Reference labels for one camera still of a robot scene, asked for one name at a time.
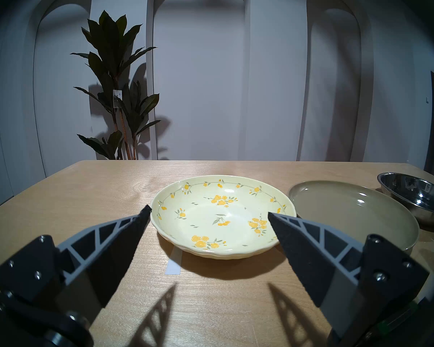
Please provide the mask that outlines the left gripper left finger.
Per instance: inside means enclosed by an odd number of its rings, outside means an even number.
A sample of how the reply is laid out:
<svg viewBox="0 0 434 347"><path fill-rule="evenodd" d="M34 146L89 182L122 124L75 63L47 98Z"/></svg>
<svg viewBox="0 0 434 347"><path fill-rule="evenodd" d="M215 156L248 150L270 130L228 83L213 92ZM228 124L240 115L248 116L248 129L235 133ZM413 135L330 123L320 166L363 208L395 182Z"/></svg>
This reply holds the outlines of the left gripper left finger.
<svg viewBox="0 0 434 347"><path fill-rule="evenodd" d="M57 246L51 235L40 235L6 258L0 346L93 346L89 328L128 271L151 211L146 205Z"/></svg>

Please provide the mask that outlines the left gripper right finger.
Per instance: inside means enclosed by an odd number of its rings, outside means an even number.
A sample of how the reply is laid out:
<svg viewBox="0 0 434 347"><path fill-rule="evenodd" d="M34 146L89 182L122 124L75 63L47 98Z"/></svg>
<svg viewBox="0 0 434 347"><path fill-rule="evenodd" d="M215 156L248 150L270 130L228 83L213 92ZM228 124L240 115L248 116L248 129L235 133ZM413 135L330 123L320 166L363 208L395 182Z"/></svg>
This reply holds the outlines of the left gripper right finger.
<svg viewBox="0 0 434 347"><path fill-rule="evenodd" d="M329 344L365 346L416 311L429 272L385 237L361 243L340 230L268 213L287 260L332 327Z"/></svg>

